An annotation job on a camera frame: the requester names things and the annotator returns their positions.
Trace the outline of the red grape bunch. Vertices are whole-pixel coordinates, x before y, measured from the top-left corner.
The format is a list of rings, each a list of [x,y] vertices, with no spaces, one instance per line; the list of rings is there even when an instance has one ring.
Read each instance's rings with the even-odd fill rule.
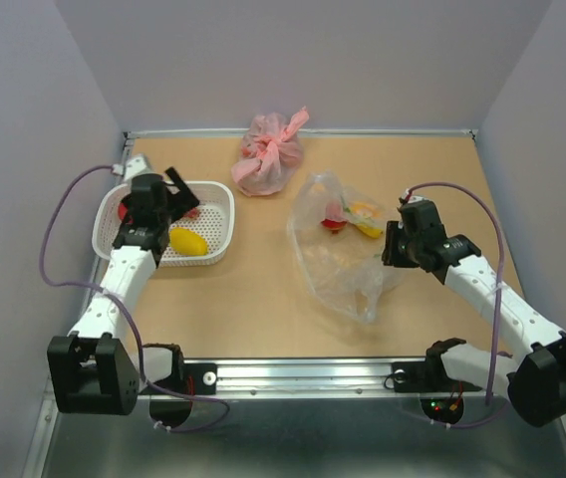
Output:
[[[183,207],[182,217],[188,220],[196,220],[201,214],[200,203],[197,201],[186,204]]]

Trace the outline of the red fruit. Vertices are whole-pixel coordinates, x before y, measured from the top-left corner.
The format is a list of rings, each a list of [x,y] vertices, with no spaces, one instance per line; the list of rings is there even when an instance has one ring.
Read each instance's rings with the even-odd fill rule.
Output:
[[[127,195],[120,201],[117,208],[118,218],[122,223],[125,224],[130,224],[132,222],[132,218],[129,214],[129,206],[130,206],[130,197]]]

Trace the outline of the yellow fruit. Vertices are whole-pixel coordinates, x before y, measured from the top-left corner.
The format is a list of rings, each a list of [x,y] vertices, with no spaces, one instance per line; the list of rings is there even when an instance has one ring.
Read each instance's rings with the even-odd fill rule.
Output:
[[[205,239],[195,232],[175,227],[169,232],[169,244],[172,250],[182,256],[200,257],[208,254]]]

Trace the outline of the orange fruit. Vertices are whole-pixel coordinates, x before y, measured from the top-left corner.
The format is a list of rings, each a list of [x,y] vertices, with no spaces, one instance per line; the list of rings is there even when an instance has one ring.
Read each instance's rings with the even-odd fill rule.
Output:
[[[383,211],[380,207],[361,201],[349,205],[352,224],[363,234],[378,239],[384,233]]]

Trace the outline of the clear plastic fruit bag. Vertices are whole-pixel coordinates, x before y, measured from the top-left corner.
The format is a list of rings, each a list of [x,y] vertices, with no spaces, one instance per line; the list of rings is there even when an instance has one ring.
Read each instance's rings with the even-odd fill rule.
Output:
[[[372,239],[352,224],[349,205],[374,204],[383,211],[384,233]],[[347,220],[332,234],[324,219]],[[287,233],[307,288],[325,308],[361,324],[377,317],[381,296],[399,284],[401,273],[382,262],[389,211],[375,199],[345,185],[332,171],[311,173],[291,206]]]

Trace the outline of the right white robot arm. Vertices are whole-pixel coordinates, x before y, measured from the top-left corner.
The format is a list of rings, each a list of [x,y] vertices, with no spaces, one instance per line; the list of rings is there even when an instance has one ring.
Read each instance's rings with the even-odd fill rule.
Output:
[[[457,384],[508,400],[526,423],[541,427],[566,414],[566,331],[500,281],[466,236],[446,234],[435,204],[404,199],[400,220],[387,225],[385,265],[421,269],[464,298],[509,346],[482,351],[467,341],[437,341],[420,361],[395,374],[398,392],[444,392]]]

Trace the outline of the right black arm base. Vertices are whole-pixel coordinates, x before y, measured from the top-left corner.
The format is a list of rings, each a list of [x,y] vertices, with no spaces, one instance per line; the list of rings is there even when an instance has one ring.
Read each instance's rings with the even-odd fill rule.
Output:
[[[460,426],[465,410],[464,396],[468,392],[481,391],[474,384],[446,375],[430,376],[424,359],[393,362],[383,387],[397,394],[414,395],[421,412],[416,417],[448,428]]]

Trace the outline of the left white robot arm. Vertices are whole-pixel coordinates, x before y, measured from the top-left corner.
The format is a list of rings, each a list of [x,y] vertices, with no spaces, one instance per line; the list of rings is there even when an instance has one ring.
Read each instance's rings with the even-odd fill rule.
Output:
[[[126,331],[141,334],[132,318],[142,289],[169,245],[169,228],[197,207],[199,199],[174,168],[127,175],[126,213],[101,283],[87,283],[93,297],[64,336],[47,348],[50,378],[63,413],[128,415],[146,388],[185,392],[188,380],[180,347],[151,346],[131,358]]]

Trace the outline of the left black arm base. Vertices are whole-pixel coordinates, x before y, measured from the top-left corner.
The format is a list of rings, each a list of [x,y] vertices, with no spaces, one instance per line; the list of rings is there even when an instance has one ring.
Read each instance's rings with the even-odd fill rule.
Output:
[[[165,395],[146,386],[141,390],[138,403],[147,406],[148,419],[155,429],[167,433],[193,433],[209,430],[222,422],[229,405],[216,398],[218,365],[212,361],[187,362],[181,371],[155,384],[181,395],[196,395],[190,401]]]

